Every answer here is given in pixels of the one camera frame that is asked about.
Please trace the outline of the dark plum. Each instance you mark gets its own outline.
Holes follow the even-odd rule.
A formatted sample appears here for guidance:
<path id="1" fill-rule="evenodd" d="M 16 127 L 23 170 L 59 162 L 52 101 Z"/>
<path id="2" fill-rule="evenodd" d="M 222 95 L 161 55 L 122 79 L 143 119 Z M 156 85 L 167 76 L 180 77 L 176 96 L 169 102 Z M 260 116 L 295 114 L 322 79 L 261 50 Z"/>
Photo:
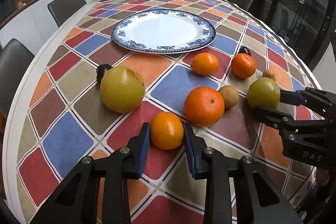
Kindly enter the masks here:
<path id="1" fill-rule="evenodd" d="M 241 46 L 238 53 L 244 53 L 246 55 L 252 56 L 250 50 L 245 46 Z"/>
<path id="2" fill-rule="evenodd" d="M 112 65 L 109 64 L 102 64 L 96 68 L 96 81 L 98 84 L 101 83 L 101 80 L 104 77 L 105 73 L 107 73 L 107 71 L 109 71 L 110 69 L 112 69 Z"/>

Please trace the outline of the colourful checkered tablecloth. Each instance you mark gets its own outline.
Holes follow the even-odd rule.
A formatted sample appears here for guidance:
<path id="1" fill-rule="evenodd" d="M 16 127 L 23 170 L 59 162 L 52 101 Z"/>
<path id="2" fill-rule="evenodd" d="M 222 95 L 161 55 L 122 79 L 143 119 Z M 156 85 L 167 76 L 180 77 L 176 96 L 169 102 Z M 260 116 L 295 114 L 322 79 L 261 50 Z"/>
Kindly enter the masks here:
<path id="1" fill-rule="evenodd" d="M 151 55 L 126 50 L 112 42 L 116 23 L 148 9 L 176 9 L 209 20 L 217 31 L 204 49 L 219 61 L 207 77 L 191 69 L 195 52 Z M 253 76 L 241 79 L 231 61 L 241 46 L 256 63 Z M 95 70 L 100 64 L 125 65 L 138 71 L 145 98 L 132 113 L 117 114 L 100 100 Z M 218 123 L 195 128 L 224 155 L 252 156 L 265 168 L 294 207 L 315 184 L 315 170 L 282 155 L 278 132 L 253 120 L 245 95 L 249 85 L 270 69 L 280 88 L 296 91 L 317 87 L 295 53 L 263 24 L 222 0 L 94 1 L 62 27 L 35 57 L 13 104 L 7 142 L 5 186 L 12 210 L 28 223 L 45 199 L 85 155 L 108 156 L 126 145 L 144 122 L 160 112 L 184 116 L 187 94 L 199 86 L 235 86 L 239 102 Z"/>

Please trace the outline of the grey chair left near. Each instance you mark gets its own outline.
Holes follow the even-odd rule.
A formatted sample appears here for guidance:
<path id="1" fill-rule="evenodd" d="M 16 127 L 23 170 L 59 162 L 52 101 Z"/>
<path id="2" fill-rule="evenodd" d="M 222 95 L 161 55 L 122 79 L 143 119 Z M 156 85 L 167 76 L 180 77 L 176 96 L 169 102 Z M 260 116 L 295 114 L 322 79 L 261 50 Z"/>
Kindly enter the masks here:
<path id="1" fill-rule="evenodd" d="M 17 39 L 11 39 L 1 52 L 0 108 L 6 119 L 17 88 L 34 57 L 34 54 Z"/>

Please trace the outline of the orange tangerine right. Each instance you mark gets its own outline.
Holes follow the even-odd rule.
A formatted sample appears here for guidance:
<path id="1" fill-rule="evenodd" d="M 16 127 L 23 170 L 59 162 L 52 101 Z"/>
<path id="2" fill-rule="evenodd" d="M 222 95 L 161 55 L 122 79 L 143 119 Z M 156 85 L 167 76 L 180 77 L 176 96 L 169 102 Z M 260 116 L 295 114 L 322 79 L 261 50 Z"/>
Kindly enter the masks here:
<path id="1" fill-rule="evenodd" d="M 238 53 L 231 61 L 231 70 L 235 76 L 248 79 L 255 73 L 255 60 L 248 54 Z"/>

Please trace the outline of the blue white porcelain plate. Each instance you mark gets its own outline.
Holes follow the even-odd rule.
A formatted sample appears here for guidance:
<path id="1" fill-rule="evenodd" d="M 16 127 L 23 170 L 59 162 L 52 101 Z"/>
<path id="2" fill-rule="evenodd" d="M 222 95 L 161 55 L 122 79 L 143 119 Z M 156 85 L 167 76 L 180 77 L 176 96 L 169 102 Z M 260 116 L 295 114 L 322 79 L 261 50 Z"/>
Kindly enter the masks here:
<path id="1" fill-rule="evenodd" d="M 200 50 L 216 38 L 214 26 L 190 12 L 152 9 L 118 22 L 112 40 L 135 52 L 175 54 Z"/>

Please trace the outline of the small orange mandarin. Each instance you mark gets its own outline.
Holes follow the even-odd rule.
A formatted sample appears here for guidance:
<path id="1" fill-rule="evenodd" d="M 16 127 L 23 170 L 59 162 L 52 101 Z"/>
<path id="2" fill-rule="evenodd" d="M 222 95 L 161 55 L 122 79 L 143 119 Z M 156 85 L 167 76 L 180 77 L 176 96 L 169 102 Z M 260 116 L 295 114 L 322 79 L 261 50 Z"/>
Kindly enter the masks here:
<path id="1" fill-rule="evenodd" d="M 150 123 L 151 141 L 159 149 L 176 149 L 182 144 L 183 135 L 182 122 L 175 114 L 161 112 Z"/>

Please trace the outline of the small green apple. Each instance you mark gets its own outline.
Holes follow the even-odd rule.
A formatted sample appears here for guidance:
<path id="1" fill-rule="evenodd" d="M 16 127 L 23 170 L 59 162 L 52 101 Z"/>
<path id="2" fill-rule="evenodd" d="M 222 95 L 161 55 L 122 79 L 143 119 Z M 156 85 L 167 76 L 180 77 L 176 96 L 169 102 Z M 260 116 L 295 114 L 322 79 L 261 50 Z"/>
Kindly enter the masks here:
<path id="1" fill-rule="evenodd" d="M 276 110 L 280 102 L 280 88 L 268 77 L 259 78 L 249 86 L 247 101 L 252 109 L 264 107 Z"/>

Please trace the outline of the dark plum left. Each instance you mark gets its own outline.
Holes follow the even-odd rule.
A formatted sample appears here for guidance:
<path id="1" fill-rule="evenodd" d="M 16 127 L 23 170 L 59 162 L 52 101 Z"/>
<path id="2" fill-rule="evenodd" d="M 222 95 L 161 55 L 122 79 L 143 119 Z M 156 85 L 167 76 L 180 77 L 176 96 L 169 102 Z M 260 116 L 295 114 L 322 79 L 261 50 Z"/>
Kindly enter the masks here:
<path id="1" fill-rule="evenodd" d="M 107 73 L 107 71 L 109 71 L 110 69 L 112 69 L 112 65 L 109 64 L 102 64 L 96 68 L 96 81 L 98 84 L 101 83 L 101 80 L 104 77 L 105 73 Z"/>

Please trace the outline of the dark plum right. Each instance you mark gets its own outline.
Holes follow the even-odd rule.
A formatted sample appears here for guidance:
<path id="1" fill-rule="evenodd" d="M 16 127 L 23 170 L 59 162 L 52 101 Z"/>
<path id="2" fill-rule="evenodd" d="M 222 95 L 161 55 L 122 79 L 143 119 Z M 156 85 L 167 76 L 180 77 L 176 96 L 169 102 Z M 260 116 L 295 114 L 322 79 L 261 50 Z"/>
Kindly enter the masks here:
<path id="1" fill-rule="evenodd" d="M 252 56 L 250 50 L 245 46 L 241 46 L 238 53 L 244 53 L 246 55 Z"/>

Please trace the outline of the large yellow-green apple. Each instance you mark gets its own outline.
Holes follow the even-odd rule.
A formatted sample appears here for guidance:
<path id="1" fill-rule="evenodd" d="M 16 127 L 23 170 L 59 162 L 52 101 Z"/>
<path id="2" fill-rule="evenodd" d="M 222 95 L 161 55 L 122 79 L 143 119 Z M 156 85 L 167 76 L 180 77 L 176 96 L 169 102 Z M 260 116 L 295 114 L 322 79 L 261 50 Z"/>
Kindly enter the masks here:
<path id="1" fill-rule="evenodd" d="M 145 95 L 142 76 L 133 69 L 120 65 L 105 73 L 100 82 L 100 97 L 110 110 L 128 113 L 141 104 Z"/>

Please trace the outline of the large orange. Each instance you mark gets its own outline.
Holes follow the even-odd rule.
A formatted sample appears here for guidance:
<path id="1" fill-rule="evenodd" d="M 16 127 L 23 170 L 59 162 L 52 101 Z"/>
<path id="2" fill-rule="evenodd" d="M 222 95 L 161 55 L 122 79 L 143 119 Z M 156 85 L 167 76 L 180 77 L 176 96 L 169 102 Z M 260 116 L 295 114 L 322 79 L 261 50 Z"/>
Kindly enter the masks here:
<path id="1" fill-rule="evenodd" d="M 215 89 L 201 86 L 189 92 L 184 113 L 189 122 L 199 127 L 217 123 L 224 114 L 224 99 Z"/>

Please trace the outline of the white kitchen counter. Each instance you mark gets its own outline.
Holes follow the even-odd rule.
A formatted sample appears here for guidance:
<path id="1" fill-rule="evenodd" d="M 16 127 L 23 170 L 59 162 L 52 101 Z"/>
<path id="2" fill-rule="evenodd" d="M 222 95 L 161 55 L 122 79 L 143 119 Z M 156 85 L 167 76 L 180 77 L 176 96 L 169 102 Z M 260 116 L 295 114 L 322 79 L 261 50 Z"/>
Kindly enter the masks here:
<path id="1" fill-rule="evenodd" d="M 37 0 L 26 5 L 13 18 L 1 26 L 1 46 L 17 39 L 33 54 L 58 30 L 47 5 L 54 0 Z"/>

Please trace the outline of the grey chair left far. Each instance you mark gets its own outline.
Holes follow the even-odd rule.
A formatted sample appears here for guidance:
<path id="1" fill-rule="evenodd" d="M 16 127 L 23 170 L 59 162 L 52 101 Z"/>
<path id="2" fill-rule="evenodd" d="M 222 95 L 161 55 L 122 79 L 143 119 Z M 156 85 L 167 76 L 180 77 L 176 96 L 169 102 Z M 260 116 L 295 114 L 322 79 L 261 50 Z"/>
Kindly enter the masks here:
<path id="1" fill-rule="evenodd" d="M 54 0 L 47 7 L 56 25 L 60 27 L 86 4 L 85 0 Z"/>

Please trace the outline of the small brown fruit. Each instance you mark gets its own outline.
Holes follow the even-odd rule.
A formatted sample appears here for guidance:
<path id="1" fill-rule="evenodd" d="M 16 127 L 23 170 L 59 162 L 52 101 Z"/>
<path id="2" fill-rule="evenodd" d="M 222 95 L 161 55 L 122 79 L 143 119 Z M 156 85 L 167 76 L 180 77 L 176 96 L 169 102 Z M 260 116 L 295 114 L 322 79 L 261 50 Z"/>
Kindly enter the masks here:
<path id="1" fill-rule="evenodd" d="M 276 82 L 276 75 L 269 69 L 266 69 L 263 73 L 262 73 L 263 77 L 272 79 L 274 82 Z"/>

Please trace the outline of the brown round fruit centre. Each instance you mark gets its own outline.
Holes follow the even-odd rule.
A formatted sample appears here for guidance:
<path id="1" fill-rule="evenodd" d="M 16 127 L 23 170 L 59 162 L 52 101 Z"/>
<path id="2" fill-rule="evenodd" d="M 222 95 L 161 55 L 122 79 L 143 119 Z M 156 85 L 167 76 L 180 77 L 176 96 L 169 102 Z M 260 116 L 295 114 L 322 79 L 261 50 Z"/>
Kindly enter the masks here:
<path id="1" fill-rule="evenodd" d="M 234 107 L 239 101 L 238 90 L 232 85 L 225 85 L 219 89 L 219 93 L 223 97 L 226 109 Z"/>

